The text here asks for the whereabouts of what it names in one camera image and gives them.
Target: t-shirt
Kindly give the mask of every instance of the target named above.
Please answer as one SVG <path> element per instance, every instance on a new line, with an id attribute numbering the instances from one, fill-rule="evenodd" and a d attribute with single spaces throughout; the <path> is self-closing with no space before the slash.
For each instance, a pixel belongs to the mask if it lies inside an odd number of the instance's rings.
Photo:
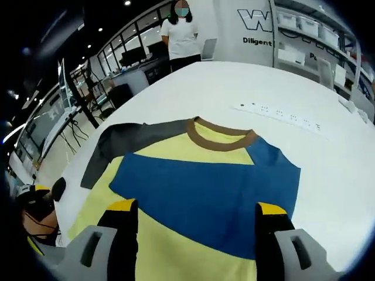
<path id="1" fill-rule="evenodd" d="M 166 19 L 162 25 L 161 35 L 169 37 L 169 59 L 180 59 L 200 54 L 194 34 L 198 33 L 198 27 L 194 20 L 187 22 L 185 18 L 179 18 L 177 24 L 171 24 Z"/>
<path id="2" fill-rule="evenodd" d="M 201 118 L 117 124 L 103 132 L 81 186 L 92 189 L 69 238 L 108 205 L 139 204 L 136 280 L 256 280 L 257 202 L 291 217 L 300 169 L 254 131 Z"/>

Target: power strip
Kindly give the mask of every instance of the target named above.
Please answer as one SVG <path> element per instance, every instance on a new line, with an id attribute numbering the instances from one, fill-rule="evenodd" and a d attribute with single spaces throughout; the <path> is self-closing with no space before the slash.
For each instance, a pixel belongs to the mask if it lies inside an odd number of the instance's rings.
<path id="1" fill-rule="evenodd" d="M 322 126 L 320 125 L 320 123 L 311 121 L 308 118 L 303 118 L 295 114 L 291 114 L 289 112 L 285 112 L 282 109 L 271 108 L 266 105 L 257 104 L 255 102 L 238 103 L 234 105 L 233 108 L 239 111 L 245 111 L 270 117 L 281 122 L 301 127 L 318 135 L 323 135 Z"/>

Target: logo sign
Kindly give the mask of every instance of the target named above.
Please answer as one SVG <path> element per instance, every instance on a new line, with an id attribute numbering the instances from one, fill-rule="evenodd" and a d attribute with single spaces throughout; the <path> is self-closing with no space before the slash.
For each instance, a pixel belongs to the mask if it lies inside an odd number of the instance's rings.
<path id="1" fill-rule="evenodd" d="M 263 32 L 273 31 L 270 11 L 264 14 L 261 10 L 252 10 L 249 12 L 249 10 L 239 9 L 237 12 L 240 14 L 240 17 L 248 30 L 261 29 Z"/>
<path id="2" fill-rule="evenodd" d="M 215 60 L 272 67 L 274 23 L 269 0 L 212 0 L 218 40 Z"/>

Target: computer screen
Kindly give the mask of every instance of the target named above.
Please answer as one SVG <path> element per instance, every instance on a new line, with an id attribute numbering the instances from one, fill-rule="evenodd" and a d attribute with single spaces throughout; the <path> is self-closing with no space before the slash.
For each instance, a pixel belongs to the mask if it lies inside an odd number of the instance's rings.
<path id="1" fill-rule="evenodd" d="M 163 57 L 168 55 L 168 47 L 163 41 L 148 46 L 148 50 L 152 53 L 153 58 Z"/>
<path id="2" fill-rule="evenodd" d="M 122 53 L 122 60 L 125 66 L 131 66 L 133 63 L 141 61 L 146 58 L 145 50 L 142 47 L 138 47 Z"/>

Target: letter w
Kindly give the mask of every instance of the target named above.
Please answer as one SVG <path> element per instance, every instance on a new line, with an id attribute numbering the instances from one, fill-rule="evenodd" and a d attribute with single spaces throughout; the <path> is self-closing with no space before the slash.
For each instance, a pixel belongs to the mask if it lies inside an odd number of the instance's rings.
<path id="1" fill-rule="evenodd" d="M 248 10 L 237 10 L 248 30 L 258 30 L 259 27 L 265 32 L 272 32 L 271 13 L 268 11 L 265 15 L 261 10 L 253 10 L 250 14 Z"/>

